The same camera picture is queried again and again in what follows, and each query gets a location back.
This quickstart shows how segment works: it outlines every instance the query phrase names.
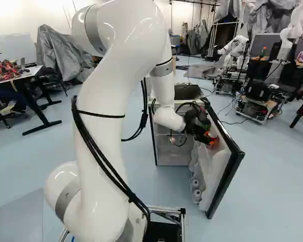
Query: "gray tarp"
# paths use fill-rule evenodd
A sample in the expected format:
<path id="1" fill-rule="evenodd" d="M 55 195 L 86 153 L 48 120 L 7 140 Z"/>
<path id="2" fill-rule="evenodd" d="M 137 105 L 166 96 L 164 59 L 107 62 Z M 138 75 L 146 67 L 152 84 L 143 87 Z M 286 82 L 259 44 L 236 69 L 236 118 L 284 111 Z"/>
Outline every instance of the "gray tarp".
<path id="1" fill-rule="evenodd" d="M 221 0 L 220 4 L 216 10 L 214 23 L 226 17 L 228 13 L 235 18 L 240 16 L 240 0 Z M 254 8 L 250 6 L 252 9 L 249 16 L 247 9 L 244 14 L 244 20 L 249 17 L 248 33 L 251 36 L 262 32 L 279 33 L 289 25 L 294 6 L 295 0 L 257 0 Z"/>
<path id="2" fill-rule="evenodd" d="M 220 6 L 216 10 L 213 23 L 217 23 L 230 13 L 234 18 L 240 16 L 240 0 L 220 0 Z"/>
<path id="3" fill-rule="evenodd" d="M 70 35 L 41 25 L 37 35 L 37 64 L 60 70 L 63 81 L 77 78 L 83 82 L 94 70 L 92 56 L 75 45 Z"/>
<path id="4" fill-rule="evenodd" d="M 279 33 L 289 25 L 294 7 L 295 0 L 257 0 L 249 14 L 248 33 Z"/>

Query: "white wall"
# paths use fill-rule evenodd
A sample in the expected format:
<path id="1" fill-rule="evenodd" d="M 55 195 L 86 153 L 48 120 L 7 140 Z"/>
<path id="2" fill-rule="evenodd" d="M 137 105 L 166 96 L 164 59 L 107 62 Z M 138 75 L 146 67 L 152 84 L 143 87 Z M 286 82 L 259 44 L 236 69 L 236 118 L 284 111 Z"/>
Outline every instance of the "white wall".
<path id="1" fill-rule="evenodd" d="M 154 0 L 157 6 L 161 9 L 165 23 L 168 28 L 171 28 L 171 5 L 168 0 Z M 210 7 L 210 16 L 209 22 L 212 24 L 213 13 L 211 13 Z M 192 3 L 183 3 L 172 1 L 172 31 L 174 34 L 182 33 L 182 23 L 187 22 L 188 28 L 191 29 L 192 26 L 195 26 L 200 22 L 200 15 L 203 18 L 208 18 L 209 8 L 206 5 L 203 5 L 201 8 L 200 4 L 192 4 Z"/>
<path id="2" fill-rule="evenodd" d="M 0 35 L 29 32 L 36 42 L 37 29 L 42 24 L 70 33 L 63 3 L 63 0 L 0 1 Z"/>
<path id="3" fill-rule="evenodd" d="M 95 2 L 96 0 L 74 0 L 76 10 Z M 167 28 L 171 28 L 171 6 L 168 0 L 155 0 L 155 3 L 163 13 Z M 200 15 L 207 19 L 208 6 L 204 6 L 201 13 L 200 4 L 173 1 L 172 13 L 173 33 L 181 34 L 183 22 L 187 22 L 190 29 L 200 21 Z M 72 0 L 0 0 L 0 35 L 29 32 L 36 42 L 37 29 L 42 24 L 70 34 L 69 24 L 74 14 Z"/>

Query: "floor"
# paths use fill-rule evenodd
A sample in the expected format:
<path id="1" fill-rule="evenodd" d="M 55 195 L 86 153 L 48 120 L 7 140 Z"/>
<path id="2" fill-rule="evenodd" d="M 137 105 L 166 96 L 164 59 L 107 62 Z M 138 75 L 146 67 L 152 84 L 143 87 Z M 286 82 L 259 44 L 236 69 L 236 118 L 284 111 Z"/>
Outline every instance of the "floor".
<path id="1" fill-rule="evenodd" d="M 180 56 L 178 65 L 186 65 L 186 61 Z M 201 62 L 190 59 L 190 64 Z M 188 81 L 184 72 L 177 71 L 176 81 Z M 211 81 L 189 80 L 212 89 Z M 139 88 L 137 85 L 130 98 L 123 137 L 129 137 L 139 124 Z M 69 90 L 69 96 L 78 91 L 79 87 Z M 61 125 L 25 137 L 23 131 L 40 124 L 36 116 L 10 130 L 0 126 L 0 207 L 42 188 L 50 171 L 75 159 L 70 97 L 61 92 L 53 99 L 63 102 L 44 113 L 49 120 L 63 120 Z M 208 99 L 216 111 L 231 102 L 229 96 L 211 95 Z M 149 125 L 139 138 L 123 143 L 129 185 L 146 204 L 185 207 L 187 241 L 303 241 L 303 118 L 294 129 L 289 128 L 300 105 L 300 101 L 287 104 L 281 116 L 264 126 L 250 120 L 225 125 L 246 157 L 212 220 L 192 202 L 187 167 L 155 167 Z M 219 118 L 244 120 L 233 112 L 225 115 L 229 110 L 222 111 Z M 61 229 L 62 224 L 44 204 L 43 241 L 57 241 Z"/>

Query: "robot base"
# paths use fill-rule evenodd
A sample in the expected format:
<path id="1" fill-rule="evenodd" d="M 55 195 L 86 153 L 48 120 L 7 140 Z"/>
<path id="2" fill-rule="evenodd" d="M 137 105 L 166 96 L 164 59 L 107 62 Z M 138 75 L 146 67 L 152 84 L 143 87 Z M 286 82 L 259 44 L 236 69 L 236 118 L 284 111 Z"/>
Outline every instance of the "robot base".
<path id="1" fill-rule="evenodd" d="M 149 206 L 151 215 L 156 215 L 155 219 L 159 221 L 160 218 L 167 220 L 168 222 L 156 222 L 151 221 L 150 227 L 148 228 L 144 239 L 141 239 L 141 242 L 186 242 L 186 219 L 185 219 L 185 209 L 173 209 L 173 208 L 166 208 L 166 207 L 155 207 Z M 138 229 L 139 231 L 135 231 L 134 233 L 137 234 L 144 231 L 144 227 L 137 227 L 138 221 L 131 221 L 129 218 L 131 226 L 134 229 Z M 65 242 L 66 237 L 70 232 L 63 229 L 63 232 L 60 236 L 58 242 Z M 137 240 L 132 240 L 127 236 L 120 236 L 119 240 L 116 242 L 136 242 Z"/>

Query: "metal frame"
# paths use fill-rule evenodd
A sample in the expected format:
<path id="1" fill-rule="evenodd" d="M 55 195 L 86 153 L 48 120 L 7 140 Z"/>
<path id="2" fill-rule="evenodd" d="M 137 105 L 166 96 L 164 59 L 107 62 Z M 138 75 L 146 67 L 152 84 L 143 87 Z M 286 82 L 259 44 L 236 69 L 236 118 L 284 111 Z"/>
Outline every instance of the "metal frame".
<path id="1" fill-rule="evenodd" d="M 279 110 L 282 109 L 282 107 L 284 106 L 284 104 L 285 104 L 286 101 L 287 101 L 287 97 L 284 96 L 283 102 L 282 102 L 282 103 L 280 104 L 280 106 L 279 106 Z M 265 105 L 263 105 L 263 103 L 252 102 L 252 101 L 250 101 L 250 100 L 249 100 L 249 101 L 243 100 L 243 102 L 244 102 L 244 103 L 255 103 L 255 104 L 261 105 L 261 106 L 263 106 L 263 107 L 266 107 Z M 259 119 L 257 119 L 256 117 L 252 117 L 252 116 L 249 116 L 249 115 L 243 113 L 242 110 L 240 110 L 240 109 L 239 109 L 239 110 L 238 110 L 238 109 L 236 110 L 236 114 L 241 115 L 241 116 L 244 116 L 244 117 L 246 117 L 246 118 L 249 118 L 250 120 L 253 120 L 253 121 L 255 121 L 255 122 L 257 122 L 257 123 L 259 123 L 259 124 L 261 124 L 261 125 L 263 125 L 263 124 L 265 124 L 265 123 L 267 122 L 268 117 L 271 115 L 271 113 L 272 113 L 272 111 L 268 112 L 268 113 L 266 114 L 264 120 L 259 120 Z"/>
<path id="2" fill-rule="evenodd" d="M 224 25 L 224 24 L 236 24 L 236 26 L 234 28 L 233 38 L 236 37 L 237 27 L 239 25 L 239 21 L 228 22 L 228 23 L 216 23 L 216 24 L 212 24 L 212 26 L 214 28 L 213 28 L 213 31 L 211 31 L 210 44 L 209 44 L 209 48 L 208 48 L 208 55 L 207 55 L 207 57 L 213 57 L 214 46 L 215 46 L 215 42 L 216 42 L 216 38 L 217 38 L 218 25 Z"/>
<path id="3" fill-rule="evenodd" d="M 195 1 L 192 1 L 192 0 L 169 0 L 169 4 L 172 5 L 172 2 L 175 1 L 175 2 L 183 2 L 183 3 L 191 3 L 191 4 L 201 4 L 202 5 L 208 5 L 208 6 L 220 6 L 220 4 L 209 4 L 209 3 L 202 3 L 202 2 L 195 2 Z"/>
<path id="4" fill-rule="evenodd" d="M 158 206 L 148 206 L 150 213 L 165 218 L 172 223 L 180 226 L 181 228 L 181 242 L 187 242 L 186 240 L 186 211 L 185 208 L 168 208 L 168 207 L 158 207 Z M 70 232 L 63 228 L 62 233 L 58 242 L 65 242 L 66 237 Z"/>

